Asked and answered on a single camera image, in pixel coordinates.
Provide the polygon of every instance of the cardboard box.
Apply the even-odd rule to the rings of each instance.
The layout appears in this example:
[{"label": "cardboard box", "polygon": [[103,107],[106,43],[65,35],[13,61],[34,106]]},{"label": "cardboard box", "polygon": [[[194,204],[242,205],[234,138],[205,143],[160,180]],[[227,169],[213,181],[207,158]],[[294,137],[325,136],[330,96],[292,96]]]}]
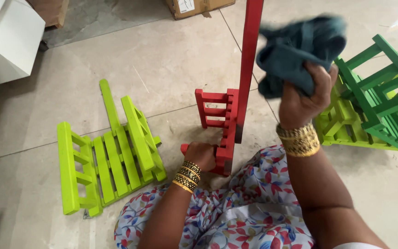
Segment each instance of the cardboard box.
[{"label": "cardboard box", "polygon": [[223,8],[235,0],[166,0],[174,20],[184,19],[204,12]]}]

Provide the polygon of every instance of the hand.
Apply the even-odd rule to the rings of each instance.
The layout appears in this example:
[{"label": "hand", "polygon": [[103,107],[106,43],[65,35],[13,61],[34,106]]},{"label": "hand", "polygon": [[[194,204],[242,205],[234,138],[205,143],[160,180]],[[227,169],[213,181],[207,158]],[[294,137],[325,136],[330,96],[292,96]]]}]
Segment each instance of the hand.
[{"label": "hand", "polygon": [[284,95],[279,107],[280,126],[285,130],[303,127],[321,113],[331,102],[331,88],[337,79],[339,69],[331,65],[329,73],[321,65],[306,61],[305,68],[314,81],[314,94],[301,97],[293,84],[285,81]]},{"label": "hand", "polygon": [[202,142],[191,142],[185,153],[185,160],[195,163],[203,172],[208,172],[216,167],[214,152],[217,147]]}]

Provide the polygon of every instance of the floor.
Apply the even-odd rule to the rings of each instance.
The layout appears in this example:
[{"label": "floor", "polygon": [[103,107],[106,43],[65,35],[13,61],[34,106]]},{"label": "floor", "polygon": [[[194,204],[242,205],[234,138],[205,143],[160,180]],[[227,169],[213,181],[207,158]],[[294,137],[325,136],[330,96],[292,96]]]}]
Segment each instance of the floor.
[{"label": "floor", "polygon": [[[225,92],[238,87],[246,1],[213,11],[211,18],[197,15],[180,21],[174,21],[156,0],[145,2],[153,4],[147,12],[121,12],[121,21],[112,20],[106,28],[101,20],[111,18],[112,6],[131,1],[99,6],[89,0],[70,1],[69,13],[84,12],[85,26],[73,29],[67,19],[72,31],[68,36],[51,35],[56,47],[38,54],[30,77],[0,85],[0,248],[115,247],[117,214],[137,193],[89,220],[82,219],[82,210],[64,216],[61,206],[56,124],[67,121],[75,133],[91,137],[109,130],[100,79],[110,83],[121,123],[126,122],[120,111],[125,95],[146,115],[152,133],[163,142],[159,153],[169,177],[183,160],[180,144],[217,142],[221,136],[220,129],[200,127],[193,93],[196,88]],[[348,21],[343,58],[367,48],[377,33],[398,50],[398,26],[391,27],[398,21],[398,0],[352,0],[348,5],[339,0],[265,0],[263,22],[283,24],[323,12],[343,15]],[[370,75],[388,64],[378,55],[358,71]],[[262,76],[255,67],[243,142],[235,147],[234,172],[260,148],[279,143],[275,133],[279,102],[258,94]],[[398,152],[336,145],[324,150],[358,212],[390,247],[398,248]],[[209,177],[204,184],[214,189],[227,181]]]}]

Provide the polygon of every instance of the towel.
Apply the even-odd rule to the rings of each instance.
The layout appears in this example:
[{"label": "towel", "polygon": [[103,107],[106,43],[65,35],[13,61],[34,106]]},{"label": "towel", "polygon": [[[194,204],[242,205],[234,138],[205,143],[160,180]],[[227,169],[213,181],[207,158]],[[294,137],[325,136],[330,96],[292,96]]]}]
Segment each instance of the towel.
[{"label": "towel", "polygon": [[259,33],[267,45],[257,54],[256,63],[267,75],[259,83],[259,92],[265,98],[279,98],[288,80],[301,94],[311,96],[314,82],[303,62],[312,61],[329,71],[346,46],[345,28],[339,16],[318,16],[279,29],[262,27]]}]

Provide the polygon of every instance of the floral dress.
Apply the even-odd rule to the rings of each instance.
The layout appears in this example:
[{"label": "floral dress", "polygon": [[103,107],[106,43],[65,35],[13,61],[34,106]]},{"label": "floral dress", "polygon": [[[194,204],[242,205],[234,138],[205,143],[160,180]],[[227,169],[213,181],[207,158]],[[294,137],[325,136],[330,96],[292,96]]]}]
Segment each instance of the floral dress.
[{"label": "floral dress", "polygon": [[[170,184],[133,197],[114,230],[120,249],[135,248],[155,204]],[[291,187],[285,151],[274,145],[257,152],[228,189],[196,189],[179,248],[302,249],[314,244]]]}]

